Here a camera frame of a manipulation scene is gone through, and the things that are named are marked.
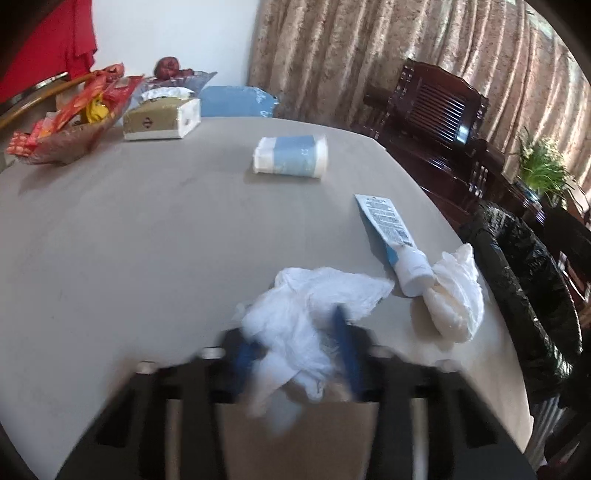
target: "beige curtain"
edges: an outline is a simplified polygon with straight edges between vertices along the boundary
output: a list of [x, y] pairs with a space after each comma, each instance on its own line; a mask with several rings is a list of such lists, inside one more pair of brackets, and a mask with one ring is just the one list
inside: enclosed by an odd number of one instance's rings
[[480, 135], [505, 151], [509, 178], [527, 127], [558, 141], [591, 193], [589, 82], [522, 0], [263, 0], [249, 83], [279, 97], [281, 117], [347, 128], [365, 87], [393, 89], [407, 57], [489, 98]]

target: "crumpled tissue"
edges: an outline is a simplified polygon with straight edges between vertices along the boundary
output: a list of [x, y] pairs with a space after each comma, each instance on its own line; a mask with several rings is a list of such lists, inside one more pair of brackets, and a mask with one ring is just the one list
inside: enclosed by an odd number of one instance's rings
[[431, 319], [441, 335], [456, 343], [471, 340], [484, 317], [484, 298], [471, 244], [454, 254], [443, 252], [433, 266], [437, 283], [423, 294]]
[[245, 337], [267, 348], [253, 367], [250, 413], [263, 415], [271, 394], [291, 379], [310, 400], [321, 400], [335, 373], [324, 345], [335, 305], [344, 305], [348, 321], [355, 322], [393, 288], [394, 282], [385, 278], [328, 267], [280, 271], [274, 288], [258, 297], [242, 318]]

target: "tissue pack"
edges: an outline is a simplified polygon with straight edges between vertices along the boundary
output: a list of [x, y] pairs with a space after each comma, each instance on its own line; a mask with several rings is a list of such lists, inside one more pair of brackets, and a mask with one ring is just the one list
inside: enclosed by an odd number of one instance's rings
[[123, 118], [126, 140], [183, 138], [201, 123], [198, 98], [163, 97], [147, 100]]

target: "dark wooden chair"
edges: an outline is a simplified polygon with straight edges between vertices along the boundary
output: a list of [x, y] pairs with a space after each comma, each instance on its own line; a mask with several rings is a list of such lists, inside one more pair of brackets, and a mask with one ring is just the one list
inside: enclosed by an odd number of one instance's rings
[[381, 143], [452, 226], [467, 220], [505, 161], [478, 138], [487, 98], [440, 67], [408, 59], [393, 92], [369, 86], [363, 101], [372, 111], [354, 130]]
[[591, 231], [556, 207], [545, 213], [544, 243], [564, 275], [577, 311], [585, 312], [591, 302]]

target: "white wall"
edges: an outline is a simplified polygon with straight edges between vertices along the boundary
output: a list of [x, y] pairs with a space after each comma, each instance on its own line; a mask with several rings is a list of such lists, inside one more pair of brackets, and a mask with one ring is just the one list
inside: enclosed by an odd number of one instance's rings
[[245, 85], [259, 0], [93, 0], [95, 68], [123, 62], [151, 74], [177, 57], [181, 68], [217, 71], [212, 85]]

